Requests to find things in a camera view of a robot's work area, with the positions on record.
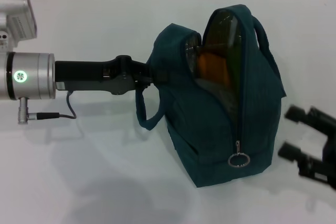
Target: teal bag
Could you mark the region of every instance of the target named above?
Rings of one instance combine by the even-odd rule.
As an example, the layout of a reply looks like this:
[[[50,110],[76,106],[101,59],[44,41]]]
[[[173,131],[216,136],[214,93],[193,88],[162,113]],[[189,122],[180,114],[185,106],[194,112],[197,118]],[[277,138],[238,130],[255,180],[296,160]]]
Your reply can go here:
[[[236,118],[196,82],[199,46],[226,54]],[[139,123],[151,130],[165,115],[174,147],[197,187],[255,175],[271,164],[286,94],[266,33],[246,6],[214,11],[203,42],[199,33],[169,25],[157,37],[148,64],[154,73],[169,73],[168,82],[155,83],[160,105],[150,119],[143,90],[136,90]]]

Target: orange object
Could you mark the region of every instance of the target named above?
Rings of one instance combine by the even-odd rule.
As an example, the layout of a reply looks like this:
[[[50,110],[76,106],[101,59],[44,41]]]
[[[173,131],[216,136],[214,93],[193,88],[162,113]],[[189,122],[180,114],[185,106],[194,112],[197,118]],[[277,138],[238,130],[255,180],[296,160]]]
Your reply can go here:
[[[232,85],[225,58],[210,52],[203,52],[197,58],[197,69],[200,78],[223,84],[231,89]]]

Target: canvas bag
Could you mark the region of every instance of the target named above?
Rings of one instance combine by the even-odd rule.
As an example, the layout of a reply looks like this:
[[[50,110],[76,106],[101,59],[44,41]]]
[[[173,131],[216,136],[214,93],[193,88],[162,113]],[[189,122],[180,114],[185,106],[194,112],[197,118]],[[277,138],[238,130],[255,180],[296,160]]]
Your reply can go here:
[[[195,48],[216,50],[222,44],[239,96],[236,120],[195,78]],[[143,89],[136,90],[139,123],[151,130],[165,115],[174,147],[197,187],[255,175],[271,164],[281,98],[286,94],[266,33],[246,6],[214,11],[203,42],[199,33],[169,25],[157,37],[147,63],[153,72],[166,71],[169,77],[154,83],[160,105],[150,119]]]

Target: white table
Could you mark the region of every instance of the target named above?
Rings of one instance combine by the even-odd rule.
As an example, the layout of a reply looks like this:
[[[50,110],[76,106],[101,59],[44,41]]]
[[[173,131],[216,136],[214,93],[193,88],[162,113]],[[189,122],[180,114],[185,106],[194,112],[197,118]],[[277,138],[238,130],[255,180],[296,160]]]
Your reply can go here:
[[[264,25],[288,97],[336,116],[336,0],[31,0],[38,38],[16,51],[57,60],[145,62],[170,23],[203,33],[211,13],[246,4]],[[149,116],[158,92],[145,92]],[[335,223],[336,191],[299,178],[279,159],[288,139],[321,156],[325,137],[281,119],[273,164],[261,175],[197,189],[162,120],[147,132],[134,92],[75,92],[78,119],[16,124],[18,102],[0,102],[0,223]],[[69,113],[65,93],[30,112]]]

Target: green led light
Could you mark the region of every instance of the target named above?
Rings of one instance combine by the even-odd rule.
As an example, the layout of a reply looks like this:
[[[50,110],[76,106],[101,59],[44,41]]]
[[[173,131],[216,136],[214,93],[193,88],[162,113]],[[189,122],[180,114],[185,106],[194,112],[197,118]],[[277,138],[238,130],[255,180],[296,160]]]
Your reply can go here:
[[[17,82],[25,82],[27,80],[27,74],[25,71],[18,70],[13,75],[14,80]]]

